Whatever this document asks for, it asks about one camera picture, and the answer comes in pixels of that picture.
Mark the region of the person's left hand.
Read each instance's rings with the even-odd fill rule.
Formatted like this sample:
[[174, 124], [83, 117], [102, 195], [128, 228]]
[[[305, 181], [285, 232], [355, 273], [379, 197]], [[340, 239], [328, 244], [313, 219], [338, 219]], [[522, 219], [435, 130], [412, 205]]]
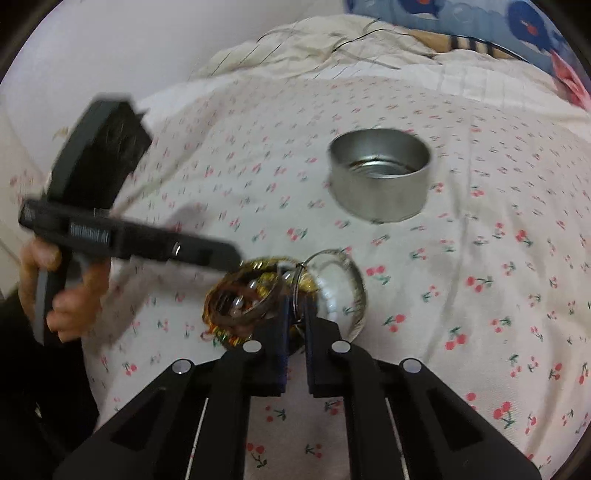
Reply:
[[[34, 319], [39, 271], [54, 271], [60, 262], [58, 248], [42, 239], [35, 237], [23, 246], [18, 296], [30, 321]], [[46, 323], [62, 343], [82, 337], [95, 323], [102, 310], [102, 297], [108, 291], [110, 267], [109, 259], [92, 263], [77, 285], [62, 290], [54, 297]]]

